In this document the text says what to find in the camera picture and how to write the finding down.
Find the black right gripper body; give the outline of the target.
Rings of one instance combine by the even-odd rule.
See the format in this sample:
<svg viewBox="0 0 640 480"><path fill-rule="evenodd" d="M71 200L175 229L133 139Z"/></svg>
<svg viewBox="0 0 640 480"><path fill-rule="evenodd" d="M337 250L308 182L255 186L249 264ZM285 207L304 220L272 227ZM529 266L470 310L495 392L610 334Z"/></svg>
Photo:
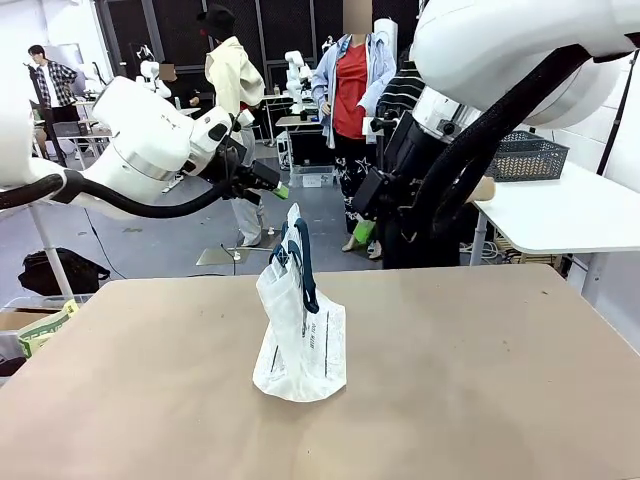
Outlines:
<svg viewBox="0 0 640 480"><path fill-rule="evenodd" d="M372 168L358 188L352 206L364 220L393 214L398 206L399 177Z"/></svg>

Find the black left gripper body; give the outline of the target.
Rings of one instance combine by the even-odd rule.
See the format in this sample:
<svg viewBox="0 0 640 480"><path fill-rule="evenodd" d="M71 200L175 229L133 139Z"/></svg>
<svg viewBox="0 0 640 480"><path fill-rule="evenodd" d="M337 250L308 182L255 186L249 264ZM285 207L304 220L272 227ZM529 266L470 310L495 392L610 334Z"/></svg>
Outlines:
<svg viewBox="0 0 640 480"><path fill-rule="evenodd" d="M221 143L198 177L215 189L222 189L222 200L244 199L244 190L250 189L251 185L247 183L249 168L242 163L246 152L246 148L238 142L228 145Z"/></svg>

